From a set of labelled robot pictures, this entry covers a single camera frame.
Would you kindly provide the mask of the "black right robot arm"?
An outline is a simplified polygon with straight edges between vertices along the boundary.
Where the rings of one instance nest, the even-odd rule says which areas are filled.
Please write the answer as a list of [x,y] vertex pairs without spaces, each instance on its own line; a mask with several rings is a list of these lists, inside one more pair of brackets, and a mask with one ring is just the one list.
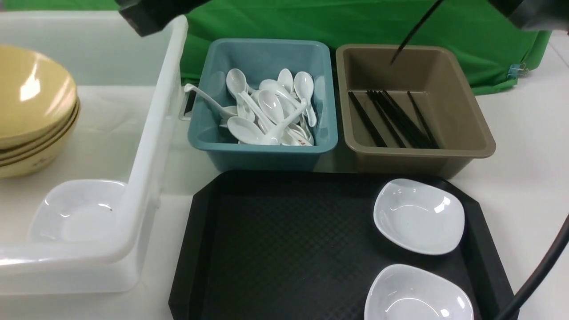
[[567,0],[490,0],[516,28],[527,31],[569,31]]

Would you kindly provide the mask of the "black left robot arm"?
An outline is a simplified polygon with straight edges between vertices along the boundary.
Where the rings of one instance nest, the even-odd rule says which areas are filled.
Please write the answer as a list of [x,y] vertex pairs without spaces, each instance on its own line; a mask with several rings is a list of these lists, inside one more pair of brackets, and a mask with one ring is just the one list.
[[207,0],[116,0],[118,12],[141,37],[156,34]]

